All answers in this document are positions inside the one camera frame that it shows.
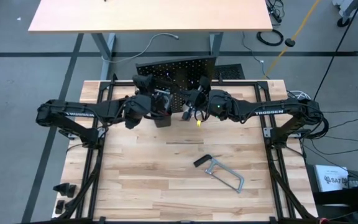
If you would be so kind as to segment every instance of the metal stand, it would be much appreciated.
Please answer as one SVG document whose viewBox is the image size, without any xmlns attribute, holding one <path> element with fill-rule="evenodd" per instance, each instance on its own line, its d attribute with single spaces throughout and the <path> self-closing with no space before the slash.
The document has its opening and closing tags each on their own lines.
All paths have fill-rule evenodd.
<svg viewBox="0 0 358 224">
<path fill-rule="evenodd" d="M 223 32 L 210 32 L 209 33 L 209 49 L 211 50 L 212 56 L 219 56 L 223 39 Z"/>
<path fill-rule="evenodd" d="M 114 48 L 114 41 L 116 39 L 115 33 L 110 33 L 109 39 L 106 43 L 106 40 L 103 37 L 103 34 L 97 33 L 97 34 L 91 34 L 92 38 L 98 46 L 98 49 L 100 51 L 100 54 L 102 55 L 102 58 L 105 60 L 111 60 L 111 53 Z M 109 75 L 109 69 L 110 69 L 110 63 L 103 61 L 102 65 L 102 72 L 100 74 L 100 80 L 107 80 Z"/>
</svg>

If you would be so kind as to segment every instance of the wooden table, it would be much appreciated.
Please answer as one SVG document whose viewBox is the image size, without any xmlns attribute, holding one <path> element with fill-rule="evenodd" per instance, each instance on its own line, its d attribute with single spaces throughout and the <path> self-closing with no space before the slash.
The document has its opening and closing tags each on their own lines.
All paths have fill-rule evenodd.
<svg viewBox="0 0 358 224">
<path fill-rule="evenodd" d="M 218 32 L 210 35 L 211 53 L 218 56 L 223 31 L 271 30 L 265 0 L 41 0 L 29 27 L 36 33 L 92 33 L 106 60 L 115 34 L 108 45 L 102 32 Z"/>
<path fill-rule="evenodd" d="M 95 103 L 99 84 L 100 81 L 86 81 L 80 101 Z M 269 80 L 268 85 L 272 100 L 287 97 L 283 80 Z M 255 101 L 253 87 L 213 88 L 226 90 L 240 100 Z M 133 95 L 134 91 L 134 86 L 115 86 L 113 98 Z M 276 216 L 260 119 L 252 117 L 245 124 L 239 124 L 210 118 L 198 128 L 195 120 L 185 122 L 180 117 L 181 114 L 174 114 L 172 126 L 167 128 L 158 129 L 147 119 L 132 130 L 126 129 L 123 123 L 110 127 L 104 145 L 94 218 L 267 221 Z M 289 118 L 285 114 L 276 116 L 277 125 Z M 77 118 L 76 122 L 91 127 L 92 120 Z M 78 143 L 80 140 L 75 140 L 70 145 Z M 300 151 L 295 139 L 288 140 L 288 146 Z M 67 153 L 61 183 L 77 184 L 79 188 L 86 152 L 85 148 L 74 147 Z M 244 177 L 241 194 L 205 174 L 209 162 L 194 167 L 193 162 L 205 154 L 211 154 Z M 306 209 L 317 216 L 303 158 L 286 149 L 283 155 L 290 188 Z M 217 174 L 234 184 L 232 176 L 221 170 Z M 283 192 L 281 198 L 286 208 Z M 60 194 L 57 200 L 69 201 Z"/>
</svg>

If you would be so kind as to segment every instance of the concrete floor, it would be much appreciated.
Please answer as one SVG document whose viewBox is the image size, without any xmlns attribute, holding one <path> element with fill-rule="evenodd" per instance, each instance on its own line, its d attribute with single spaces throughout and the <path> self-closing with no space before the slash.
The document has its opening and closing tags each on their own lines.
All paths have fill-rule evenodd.
<svg viewBox="0 0 358 224">
<path fill-rule="evenodd" d="M 282 25 L 284 36 L 291 37 L 313 4 L 312 1 L 285 0 Z M 0 52 L 72 52 L 76 34 L 28 34 L 27 29 L 38 6 L 34 0 L 0 0 Z M 332 52 L 345 28 L 336 26 L 337 9 L 331 1 L 321 1 L 296 40 L 294 52 Z M 115 52 L 140 52 L 153 34 L 118 34 Z M 159 37 L 149 52 L 208 51 L 208 33 L 178 33 L 180 40 Z M 222 51 L 247 51 L 241 45 L 240 32 L 225 33 Z M 254 51 L 279 52 L 284 48 L 269 47 L 246 33 L 246 44 Z M 344 39 L 340 51 L 358 51 L 358 15 Z M 97 52 L 90 35 L 85 35 L 80 52 Z M 275 57 L 259 57 L 265 69 Z M 135 63 L 157 62 L 174 57 L 139 57 L 113 68 L 119 79 L 135 74 Z M 289 90 L 303 90 L 314 96 L 325 73 L 330 57 L 283 57 L 270 77 L 284 79 Z M 36 109 L 51 98 L 58 98 L 70 57 L 4 57 L 0 55 L 0 223 L 21 221 L 34 180 L 48 129 L 35 123 Z M 218 64 L 241 63 L 246 79 L 262 78 L 260 64 L 252 57 L 219 57 Z M 99 57 L 78 58 L 66 99 L 77 101 L 84 80 L 98 80 Z M 323 111 L 358 110 L 358 57 L 337 57 L 316 99 Z M 358 113 L 327 114 L 331 125 L 358 118 Z M 358 121 L 329 132 L 330 136 L 358 139 Z M 56 135 L 33 221 L 48 220 L 56 193 L 52 186 L 59 183 L 65 159 L 67 139 Z M 358 148 L 358 144 L 323 138 L 316 141 L 324 152 Z M 349 169 L 358 170 L 358 152 L 326 156 Z M 309 164 L 328 164 L 308 153 Z"/>
</svg>

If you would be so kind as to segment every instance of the yellow cable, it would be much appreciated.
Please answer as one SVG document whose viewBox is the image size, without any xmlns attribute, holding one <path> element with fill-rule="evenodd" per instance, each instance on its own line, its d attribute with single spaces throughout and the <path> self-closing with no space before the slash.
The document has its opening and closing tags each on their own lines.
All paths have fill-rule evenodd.
<svg viewBox="0 0 358 224">
<path fill-rule="evenodd" d="M 301 32 L 301 30 L 303 29 L 303 27 L 305 26 L 306 22 L 308 21 L 311 13 L 314 11 L 314 9 L 316 8 L 317 4 L 320 2 L 320 0 L 316 0 L 316 2 L 313 4 L 313 6 L 311 7 L 311 9 L 309 10 L 308 14 L 306 15 L 306 17 L 303 19 L 303 22 L 301 24 L 301 26 L 299 26 L 299 29 L 296 31 L 296 33 L 292 36 L 291 40 L 295 40 L 296 37 L 298 37 L 298 34 Z M 280 57 L 288 50 L 288 46 L 286 46 L 284 48 L 283 51 L 281 51 L 281 53 L 277 56 L 276 59 L 274 59 L 272 65 L 268 68 L 267 72 L 264 75 L 264 79 L 268 78 L 268 74 L 272 71 L 272 69 L 274 68 L 274 66 L 277 64 L 278 60 L 280 59 Z"/>
</svg>

